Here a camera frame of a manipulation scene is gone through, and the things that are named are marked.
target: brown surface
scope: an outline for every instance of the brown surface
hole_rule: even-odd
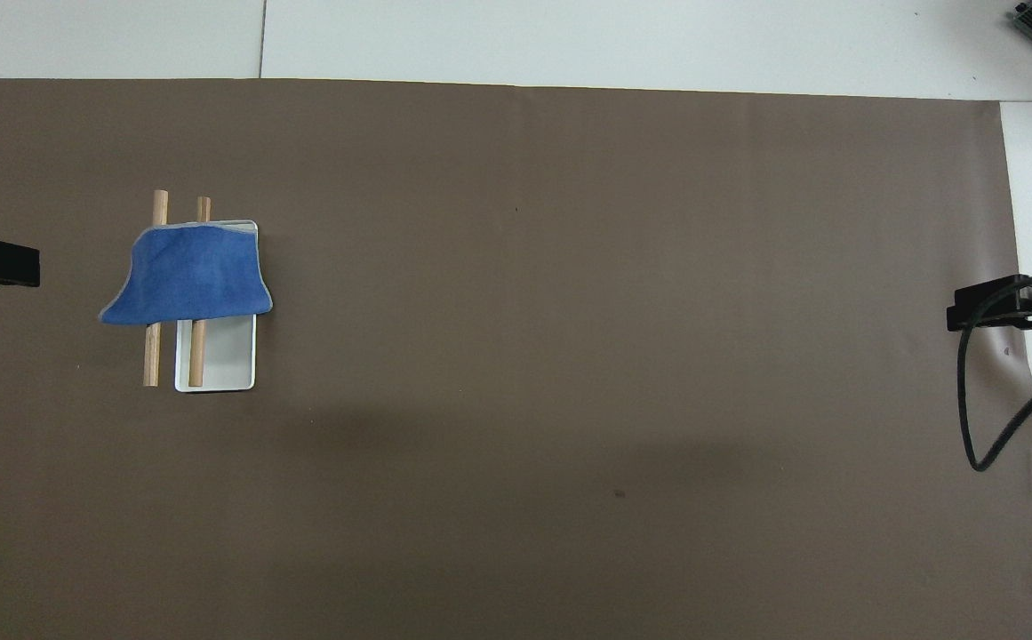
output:
[[[259,223],[252,392],[97,323],[153,188]],[[0,81],[0,637],[1032,637],[943,321],[1015,269],[995,104]]]

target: white rectangular tray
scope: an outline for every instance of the white rectangular tray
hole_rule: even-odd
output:
[[[259,226],[252,220],[219,221],[226,227],[251,230]],[[185,393],[214,390],[247,390],[255,386],[256,316],[214,317],[207,320],[203,341],[203,384],[188,384],[191,365],[191,320],[175,323],[175,390]]]

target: wooden stick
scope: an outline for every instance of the wooden stick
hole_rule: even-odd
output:
[[[195,222],[212,221],[212,199],[200,195],[195,199]],[[191,357],[188,359],[188,386],[203,386],[203,341],[207,339],[207,320],[192,320]]]
[[[153,191],[153,226],[167,224],[167,191]],[[144,328],[144,385],[159,386],[159,343],[161,323],[149,324]]]

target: white floor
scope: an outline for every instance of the white floor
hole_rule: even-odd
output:
[[[0,3],[0,77],[344,77],[1002,100],[1021,268],[1032,273],[1032,43],[1007,24],[1012,4],[19,0]],[[1032,367],[1032,335],[1029,345]]]

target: blue cloth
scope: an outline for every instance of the blue cloth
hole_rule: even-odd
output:
[[[270,309],[259,268],[259,235],[192,222],[151,227],[138,236],[125,288],[100,312],[100,321],[151,324]]]

